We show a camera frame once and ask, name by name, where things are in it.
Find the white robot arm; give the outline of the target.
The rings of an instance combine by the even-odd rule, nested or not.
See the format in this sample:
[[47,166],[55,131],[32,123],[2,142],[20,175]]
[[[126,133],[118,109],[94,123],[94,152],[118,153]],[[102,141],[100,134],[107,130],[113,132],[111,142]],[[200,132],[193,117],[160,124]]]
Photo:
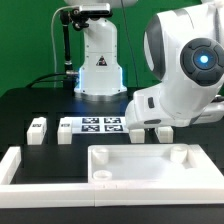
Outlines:
[[[116,60],[116,28],[106,17],[110,9],[138,0],[64,1],[85,38],[75,94],[101,101],[125,92]],[[160,83],[133,94],[125,111],[128,129],[185,127],[224,117],[224,104],[215,101],[224,84],[224,0],[201,0],[156,14],[144,32],[144,53]]]

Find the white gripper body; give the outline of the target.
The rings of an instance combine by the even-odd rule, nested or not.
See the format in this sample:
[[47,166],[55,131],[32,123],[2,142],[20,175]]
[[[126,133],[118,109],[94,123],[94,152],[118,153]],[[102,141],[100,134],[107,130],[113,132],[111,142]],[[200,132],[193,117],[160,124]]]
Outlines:
[[159,87],[135,91],[133,100],[125,111],[126,127],[129,130],[166,126],[186,127],[191,124],[217,122],[224,116],[224,102],[212,102],[193,115],[187,107],[184,117],[166,112],[159,102]]

